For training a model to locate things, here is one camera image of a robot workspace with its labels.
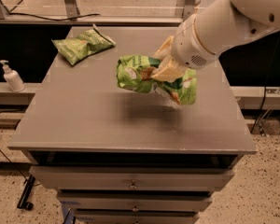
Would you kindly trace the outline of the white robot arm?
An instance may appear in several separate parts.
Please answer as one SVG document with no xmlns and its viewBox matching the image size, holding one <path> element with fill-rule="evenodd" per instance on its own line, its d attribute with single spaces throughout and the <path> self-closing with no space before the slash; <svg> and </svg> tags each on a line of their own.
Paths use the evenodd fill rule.
<svg viewBox="0 0 280 224">
<path fill-rule="evenodd" d="M 160 66 L 151 73 L 173 82 L 186 70 L 202 69 L 224 51 L 280 30 L 280 0 L 216 0 L 190 15 L 155 53 Z"/>
</svg>

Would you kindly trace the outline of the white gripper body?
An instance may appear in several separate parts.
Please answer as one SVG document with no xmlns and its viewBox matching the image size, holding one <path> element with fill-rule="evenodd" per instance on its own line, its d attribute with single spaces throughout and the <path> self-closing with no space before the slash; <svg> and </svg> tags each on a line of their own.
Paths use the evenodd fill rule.
<svg viewBox="0 0 280 224">
<path fill-rule="evenodd" d="M 208 51 L 197 36 L 196 18 L 196 15 L 191 15 L 178 26 L 172 42 L 171 55 L 181 65 L 199 70 L 213 63 L 217 56 Z"/>
</svg>

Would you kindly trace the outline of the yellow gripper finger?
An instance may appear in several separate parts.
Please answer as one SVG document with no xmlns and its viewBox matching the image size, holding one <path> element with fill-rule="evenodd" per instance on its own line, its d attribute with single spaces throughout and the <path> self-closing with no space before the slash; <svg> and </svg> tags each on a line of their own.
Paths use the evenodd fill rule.
<svg viewBox="0 0 280 224">
<path fill-rule="evenodd" d="M 184 76 L 187 67 L 178 63 L 171 55 L 166 56 L 160 66 L 155 69 L 151 78 L 157 81 L 174 82 L 178 78 Z"/>
<path fill-rule="evenodd" d="M 154 58 L 163 60 L 170 52 L 174 37 L 172 35 L 168 36 L 163 42 L 160 48 L 155 52 Z"/>
</svg>

